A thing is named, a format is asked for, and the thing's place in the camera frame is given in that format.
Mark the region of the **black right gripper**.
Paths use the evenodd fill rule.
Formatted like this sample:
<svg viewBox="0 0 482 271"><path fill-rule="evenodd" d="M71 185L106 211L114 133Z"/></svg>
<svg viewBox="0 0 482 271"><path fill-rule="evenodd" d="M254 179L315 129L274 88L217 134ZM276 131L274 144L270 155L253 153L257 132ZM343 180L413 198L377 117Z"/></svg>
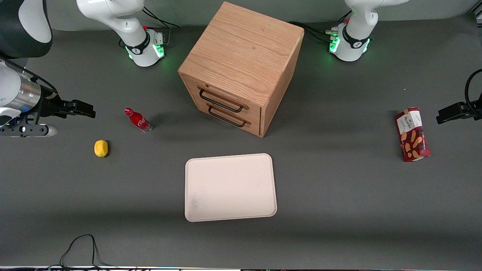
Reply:
<svg viewBox="0 0 482 271"><path fill-rule="evenodd" d="M79 115L95 118L93 106L81 100L62 100L58 94L48 87L41 87L41 103L38 115L42 118L57 116L67 118L67 115Z"/></svg>

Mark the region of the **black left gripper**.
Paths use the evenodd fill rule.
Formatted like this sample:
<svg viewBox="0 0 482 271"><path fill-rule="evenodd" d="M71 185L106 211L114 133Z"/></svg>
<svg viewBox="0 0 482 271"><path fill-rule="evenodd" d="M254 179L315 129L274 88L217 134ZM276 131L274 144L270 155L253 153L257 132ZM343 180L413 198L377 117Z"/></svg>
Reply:
<svg viewBox="0 0 482 271"><path fill-rule="evenodd" d="M458 120L458 119L470 119L481 120L482 119L482 102L470 101L467 103L467 107L464 102L454 103L451 106L443 108L438 111L436 121L439 125L443 123Z"/></svg>

